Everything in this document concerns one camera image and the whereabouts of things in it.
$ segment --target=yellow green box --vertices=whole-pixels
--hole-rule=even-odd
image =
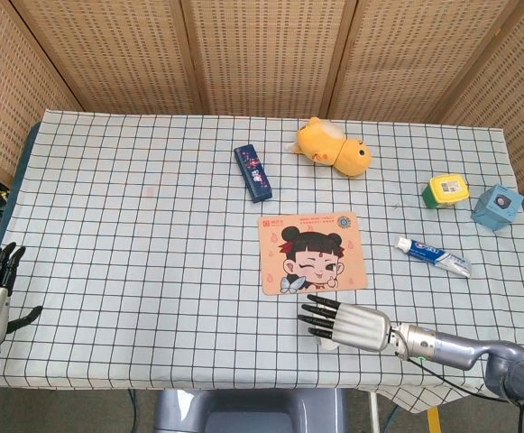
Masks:
[[[470,196],[468,185],[460,174],[442,174],[430,179],[422,197],[430,209],[454,205]]]

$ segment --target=cartoon girl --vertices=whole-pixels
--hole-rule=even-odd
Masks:
[[[288,274],[281,279],[281,292],[295,293],[314,286],[316,290],[335,289],[337,276],[344,271],[339,261],[344,257],[342,238],[336,233],[300,233],[295,226],[281,231],[285,244],[280,252],[286,254],[283,269]]]

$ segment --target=blue box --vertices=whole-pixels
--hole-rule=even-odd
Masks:
[[[271,198],[271,186],[258,154],[251,144],[234,149],[235,160],[240,166],[245,185],[252,195],[252,202]]]
[[[480,196],[472,211],[472,219],[492,230],[499,230],[516,219],[523,199],[512,189],[495,185]]]

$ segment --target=cartoon hair bun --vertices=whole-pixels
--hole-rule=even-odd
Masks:
[[[286,227],[281,231],[281,238],[286,242],[293,241],[298,236],[299,230],[295,226]]]
[[[342,244],[342,238],[340,237],[340,235],[336,233],[330,233],[327,237],[330,237],[331,239],[333,239],[334,242],[336,242],[336,244],[338,245]]]

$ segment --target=white grid tablecloth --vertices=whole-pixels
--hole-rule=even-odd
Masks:
[[[392,320],[524,345],[524,215],[494,234],[470,218],[488,187],[516,188],[502,131],[340,122],[372,167],[348,179],[288,149],[305,121],[47,112],[4,244],[27,247],[1,384],[41,388],[357,387],[408,410],[462,394],[381,355],[318,348],[296,320],[305,296],[262,293],[261,215],[352,209],[368,289],[326,296]],[[233,148],[253,144],[273,189],[254,204]],[[471,199],[430,210],[431,176],[461,173]],[[391,247],[398,235],[459,252],[471,280]],[[469,372],[427,364],[451,381]]]

